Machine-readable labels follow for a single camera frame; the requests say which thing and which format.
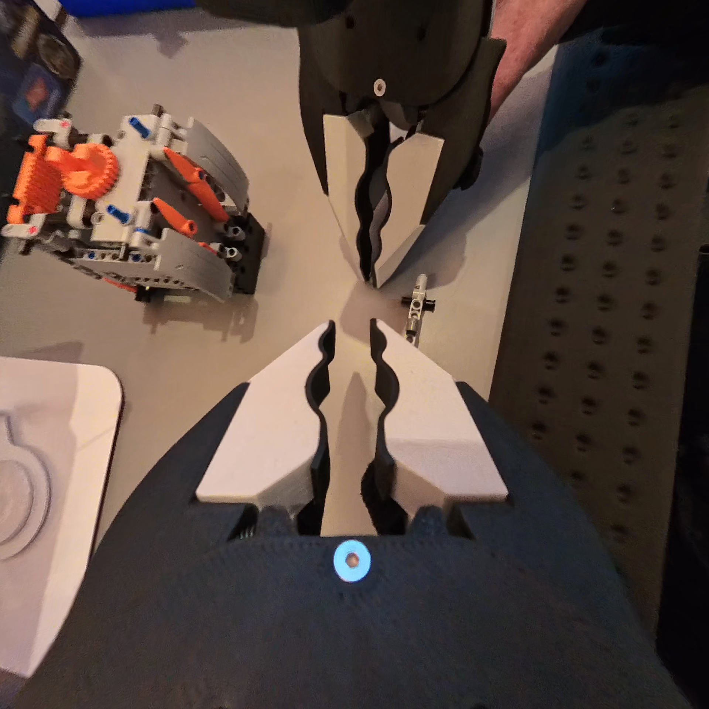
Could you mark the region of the grey orange toy brick model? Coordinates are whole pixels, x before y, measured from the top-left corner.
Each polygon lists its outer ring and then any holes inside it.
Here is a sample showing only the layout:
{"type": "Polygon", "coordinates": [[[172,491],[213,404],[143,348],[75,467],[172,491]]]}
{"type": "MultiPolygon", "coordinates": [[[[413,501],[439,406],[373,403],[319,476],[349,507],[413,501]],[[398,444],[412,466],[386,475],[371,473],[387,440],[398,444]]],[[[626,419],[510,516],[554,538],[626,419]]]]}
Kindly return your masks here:
{"type": "Polygon", "coordinates": [[[184,291],[218,302],[257,288],[265,229],[250,182],[200,121],[161,106],[118,132],[79,132],[67,116],[38,119],[1,225],[22,254],[48,254],[129,291],[184,291]]]}

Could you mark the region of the blue toy set box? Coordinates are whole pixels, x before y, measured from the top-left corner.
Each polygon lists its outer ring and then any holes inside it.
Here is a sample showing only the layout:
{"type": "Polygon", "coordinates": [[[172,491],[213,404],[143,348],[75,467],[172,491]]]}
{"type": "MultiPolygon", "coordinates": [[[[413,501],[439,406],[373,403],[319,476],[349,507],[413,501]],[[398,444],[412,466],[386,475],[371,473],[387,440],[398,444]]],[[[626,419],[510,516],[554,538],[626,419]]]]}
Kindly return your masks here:
{"type": "Polygon", "coordinates": [[[62,114],[82,61],[56,21],[34,1],[1,2],[1,142],[62,114]]]}

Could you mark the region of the blue plastic bin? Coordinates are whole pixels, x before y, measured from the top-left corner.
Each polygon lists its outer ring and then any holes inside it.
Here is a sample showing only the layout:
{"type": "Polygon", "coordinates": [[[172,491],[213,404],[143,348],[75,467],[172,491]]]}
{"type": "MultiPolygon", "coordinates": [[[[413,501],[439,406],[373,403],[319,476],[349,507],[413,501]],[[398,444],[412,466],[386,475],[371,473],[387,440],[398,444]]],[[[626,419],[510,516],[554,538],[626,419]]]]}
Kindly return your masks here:
{"type": "Polygon", "coordinates": [[[58,1],[67,14],[77,18],[155,13],[197,7],[195,1],[58,1]]]}

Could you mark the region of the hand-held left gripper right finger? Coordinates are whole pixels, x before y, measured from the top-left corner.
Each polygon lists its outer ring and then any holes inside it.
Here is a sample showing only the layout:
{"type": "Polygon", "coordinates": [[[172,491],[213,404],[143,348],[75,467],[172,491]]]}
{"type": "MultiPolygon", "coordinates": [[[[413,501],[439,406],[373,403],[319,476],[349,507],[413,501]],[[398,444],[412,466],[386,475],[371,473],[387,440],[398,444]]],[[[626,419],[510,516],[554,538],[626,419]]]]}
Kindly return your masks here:
{"type": "Polygon", "coordinates": [[[508,488],[452,375],[379,319],[369,337],[383,406],[362,477],[370,518],[412,520],[427,507],[447,516],[460,504],[505,501],[508,488]]]}

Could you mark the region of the light grey holed brick beam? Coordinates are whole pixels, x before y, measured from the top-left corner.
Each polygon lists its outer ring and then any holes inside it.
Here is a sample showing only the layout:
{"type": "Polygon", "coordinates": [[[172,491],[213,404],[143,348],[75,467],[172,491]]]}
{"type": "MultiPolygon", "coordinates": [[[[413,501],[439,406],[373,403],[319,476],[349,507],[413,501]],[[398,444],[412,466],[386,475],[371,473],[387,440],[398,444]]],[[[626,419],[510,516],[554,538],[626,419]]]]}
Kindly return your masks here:
{"type": "Polygon", "coordinates": [[[421,326],[422,319],[427,311],[421,308],[423,304],[420,301],[412,298],[411,307],[409,308],[408,318],[405,325],[404,337],[407,342],[413,344],[415,347],[419,346],[419,340],[421,336],[421,326]]]}

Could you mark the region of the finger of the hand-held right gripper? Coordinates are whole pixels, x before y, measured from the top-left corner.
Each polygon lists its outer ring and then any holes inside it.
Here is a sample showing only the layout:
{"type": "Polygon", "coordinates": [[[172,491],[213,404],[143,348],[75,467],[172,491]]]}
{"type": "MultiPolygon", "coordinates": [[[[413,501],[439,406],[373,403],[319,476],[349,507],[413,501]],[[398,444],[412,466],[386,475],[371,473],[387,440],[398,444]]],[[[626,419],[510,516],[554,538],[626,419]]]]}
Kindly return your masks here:
{"type": "Polygon", "coordinates": [[[371,177],[388,145],[382,112],[326,113],[323,137],[327,194],[347,254],[363,281],[372,281],[373,247],[369,235],[374,208],[371,177]]]}
{"type": "Polygon", "coordinates": [[[374,286],[382,287],[421,235],[424,210],[444,140],[413,135],[392,148],[386,166],[388,215],[379,229],[374,286]]]}

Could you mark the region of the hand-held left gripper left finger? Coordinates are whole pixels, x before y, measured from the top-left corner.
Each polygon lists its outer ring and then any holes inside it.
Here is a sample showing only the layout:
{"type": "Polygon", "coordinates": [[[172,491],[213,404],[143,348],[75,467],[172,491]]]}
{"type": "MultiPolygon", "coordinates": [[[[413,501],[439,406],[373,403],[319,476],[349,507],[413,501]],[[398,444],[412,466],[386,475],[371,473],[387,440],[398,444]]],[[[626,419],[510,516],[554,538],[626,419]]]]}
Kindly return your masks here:
{"type": "Polygon", "coordinates": [[[196,489],[203,503],[322,510],[330,481],[321,404],[330,393],[335,323],[326,321],[255,374],[196,489]]]}

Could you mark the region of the white stand with base plate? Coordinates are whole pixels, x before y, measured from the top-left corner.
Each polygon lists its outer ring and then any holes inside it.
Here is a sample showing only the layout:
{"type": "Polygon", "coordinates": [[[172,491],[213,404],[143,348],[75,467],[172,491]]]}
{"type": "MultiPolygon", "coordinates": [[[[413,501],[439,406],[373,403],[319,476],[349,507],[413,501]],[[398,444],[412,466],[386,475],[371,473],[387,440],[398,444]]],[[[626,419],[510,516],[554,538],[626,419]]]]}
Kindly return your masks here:
{"type": "Polygon", "coordinates": [[[123,406],[87,364],[1,358],[1,671],[33,674],[82,583],[123,406]]]}

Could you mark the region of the person's right hand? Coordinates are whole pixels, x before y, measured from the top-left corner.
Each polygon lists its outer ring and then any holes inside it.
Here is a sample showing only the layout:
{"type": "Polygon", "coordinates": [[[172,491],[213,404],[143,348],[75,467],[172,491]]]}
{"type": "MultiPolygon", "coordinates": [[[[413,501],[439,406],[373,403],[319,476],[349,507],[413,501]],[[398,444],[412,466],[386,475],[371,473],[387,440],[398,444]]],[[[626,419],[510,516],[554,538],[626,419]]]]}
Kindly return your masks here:
{"type": "Polygon", "coordinates": [[[559,42],[586,1],[497,1],[491,36],[506,42],[491,91],[491,120],[524,75],[559,42]]]}

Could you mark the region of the black studded foam pad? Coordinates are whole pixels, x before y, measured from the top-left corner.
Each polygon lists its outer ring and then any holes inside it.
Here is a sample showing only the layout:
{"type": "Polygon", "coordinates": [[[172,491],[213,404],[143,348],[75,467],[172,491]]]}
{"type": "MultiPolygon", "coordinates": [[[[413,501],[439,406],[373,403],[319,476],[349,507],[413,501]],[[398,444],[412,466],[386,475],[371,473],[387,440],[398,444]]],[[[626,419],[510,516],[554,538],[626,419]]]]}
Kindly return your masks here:
{"type": "Polygon", "coordinates": [[[490,402],[576,490],[657,628],[696,271],[708,57],[558,50],[490,402]]]}

